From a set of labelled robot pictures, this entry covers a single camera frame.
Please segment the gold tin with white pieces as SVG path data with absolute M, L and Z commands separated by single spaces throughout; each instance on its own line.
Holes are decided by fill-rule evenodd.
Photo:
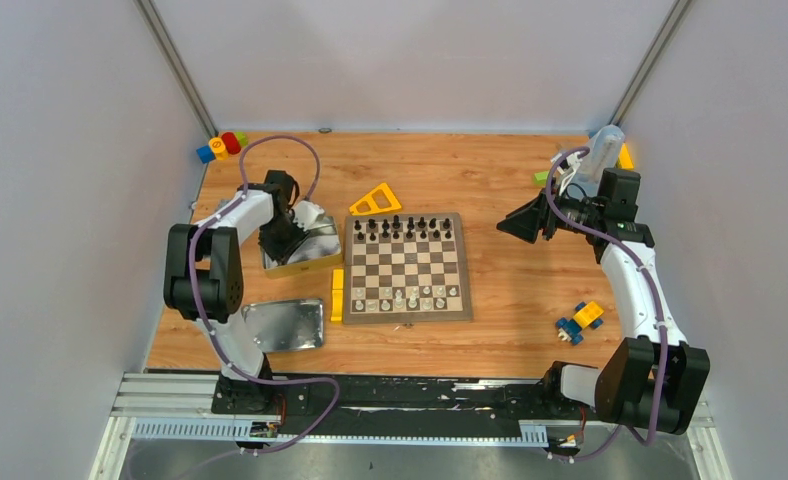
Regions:
M 340 265 L 344 250 L 334 217 L 325 215 L 312 225 L 308 237 L 285 264 L 277 263 L 264 250 L 261 256 L 264 275 L 279 279 Z

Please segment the small yellow rectangular block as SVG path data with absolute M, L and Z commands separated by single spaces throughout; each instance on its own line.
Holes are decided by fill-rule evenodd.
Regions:
M 344 289 L 345 274 L 343 268 L 335 268 L 332 271 L 331 288 L 334 291 L 342 291 Z

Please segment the yellow arch block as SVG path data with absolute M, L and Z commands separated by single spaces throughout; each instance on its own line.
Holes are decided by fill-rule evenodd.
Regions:
M 333 289 L 331 292 L 330 321 L 333 323 L 342 322 L 343 311 L 344 311 L 344 291 L 342 289 Z

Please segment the yellow triangle frame block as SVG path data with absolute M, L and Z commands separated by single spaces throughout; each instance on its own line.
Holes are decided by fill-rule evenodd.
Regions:
M 353 216 L 397 213 L 401 210 L 401 202 L 386 182 L 378 184 L 348 209 Z

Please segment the wooden chess board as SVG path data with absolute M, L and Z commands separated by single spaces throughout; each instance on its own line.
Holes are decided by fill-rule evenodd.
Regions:
M 443 213 L 399 213 L 399 214 L 451 214 L 456 224 L 456 238 L 443 242 L 402 242 L 402 243 L 371 243 L 355 244 L 351 240 L 347 227 L 345 232 L 345 282 L 344 282 L 344 311 L 343 323 L 346 325 L 371 325 L 371 324 L 415 324 L 420 322 L 470 322 L 474 319 L 471 300 L 471 285 L 468 273 L 467 255 L 464 242 L 464 229 L 462 218 L 456 212 Z M 421 310 L 421 300 L 424 298 L 410 297 L 409 290 L 413 286 L 421 289 L 430 286 L 433 291 L 433 309 Z M 446 303 L 445 310 L 436 310 L 435 289 L 445 286 L 447 296 L 443 299 Z M 450 287 L 458 287 L 461 291 L 459 297 L 450 297 Z M 382 298 L 382 288 L 392 289 L 391 298 Z M 354 288 L 364 288 L 363 298 L 355 298 Z M 405 289 L 407 303 L 410 298 L 420 299 L 418 311 L 397 312 L 394 310 L 394 296 L 397 288 Z M 391 303 L 390 311 L 355 312 L 353 305 L 356 300 L 365 302 L 378 299 L 388 300 Z

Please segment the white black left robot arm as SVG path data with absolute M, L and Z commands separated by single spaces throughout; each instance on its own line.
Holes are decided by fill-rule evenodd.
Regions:
M 308 237 L 294 220 L 299 186 L 282 170 L 262 183 L 244 183 L 223 209 L 196 224 L 177 223 L 168 232 L 163 298 L 167 307 L 194 322 L 221 361 L 221 379 L 238 388 L 238 400 L 253 413 L 276 400 L 269 361 L 249 338 L 240 312 L 244 276 L 240 247 L 253 234 L 267 255 L 283 264 Z

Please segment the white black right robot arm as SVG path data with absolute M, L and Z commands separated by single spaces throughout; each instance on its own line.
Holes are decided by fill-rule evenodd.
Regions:
M 710 359 L 689 346 L 668 309 L 652 233 L 635 220 L 640 184 L 638 173 L 608 168 L 594 196 L 544 188 L 497 228 L 528 243 L 559 229 L 584 234 L 614 295 L 621 343 L 601 369 L 554 362 L 540 392 L 545 411 L 562 418 L 584 404 L 604 422 L 678 435 L 693 417 Z

